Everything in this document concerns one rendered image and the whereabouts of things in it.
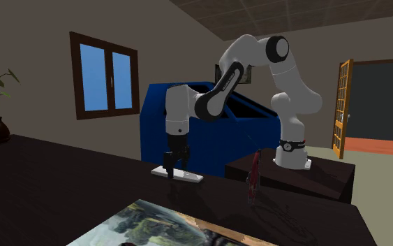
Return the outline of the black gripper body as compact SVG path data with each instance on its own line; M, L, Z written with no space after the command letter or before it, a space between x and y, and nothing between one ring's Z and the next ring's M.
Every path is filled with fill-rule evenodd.
M188 161L190 157L190 147L188 145L188 135L172 135L168 134L169 151L163 153L164 161Z

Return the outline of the flat white rectangular device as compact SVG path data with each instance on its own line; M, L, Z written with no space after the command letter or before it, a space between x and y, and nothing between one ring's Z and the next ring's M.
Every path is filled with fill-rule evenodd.
M165 177L165 178L168 177L167 170L162 166L158 166L158 167L152 169L151 174L158 175L158 176ZM195 173L190 173L188 171L183 171L181 169L174 168L172 178L175 180L199 183L200 181L203 180L204 177L201 175L197 175Z

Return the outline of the blue open bin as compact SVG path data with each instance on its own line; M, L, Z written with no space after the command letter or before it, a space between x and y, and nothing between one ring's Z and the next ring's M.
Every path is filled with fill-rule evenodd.
M161 165L168 151L165 131L165 94L171 83L150 84L140 113L141 160ZM278 115L247 97L233 92L224 113L214 122L192 117L187 168L196 173L223 177L225 165L258 149L279 146Z

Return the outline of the landscape painting print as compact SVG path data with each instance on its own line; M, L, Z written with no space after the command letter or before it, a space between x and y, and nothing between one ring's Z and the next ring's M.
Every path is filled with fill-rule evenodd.
M67 246L278 246L141 199Z

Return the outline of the upright red tool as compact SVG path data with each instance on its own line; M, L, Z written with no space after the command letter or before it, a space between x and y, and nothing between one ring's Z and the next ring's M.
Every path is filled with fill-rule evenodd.
M261 149L258 149L254 154L251 171L249 172L246 178L246 183L249 185L247 199L248 199L248 204L251 205L254 204L257 191L259 190L260 187L260 166L259 166L260 160L261 160Z

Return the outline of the brown framed window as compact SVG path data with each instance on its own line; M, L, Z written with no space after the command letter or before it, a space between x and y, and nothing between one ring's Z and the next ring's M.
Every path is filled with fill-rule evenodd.
M138 51L70 32L76 118L140 112Z

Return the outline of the dark robot stand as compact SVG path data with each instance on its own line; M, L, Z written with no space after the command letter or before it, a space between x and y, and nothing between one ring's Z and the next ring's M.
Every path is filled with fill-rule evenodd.
M319 157L309 157L309 170L291 170L273 162L276 151L264 149L259 163L260 184L307 196L350 204L355 165Z

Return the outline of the wooden glazed door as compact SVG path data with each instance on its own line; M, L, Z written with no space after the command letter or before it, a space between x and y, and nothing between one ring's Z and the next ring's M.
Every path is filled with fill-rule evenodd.
M353 65L354 60L349 59L339 66L332 135L332 149L339 159L343 159L345 150Z

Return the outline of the dark framed wall picture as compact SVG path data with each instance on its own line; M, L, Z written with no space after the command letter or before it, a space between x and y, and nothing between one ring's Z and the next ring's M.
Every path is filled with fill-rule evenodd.
M239 84L250 84L251 83L251 71L252 71L252 66L247 66L246 70L244 71L244 74L242 76L242 79L239 81ZM222 71L220 69L220 66L218 64L215 65L215 77L214 77L214 83L216 84L222 77Z

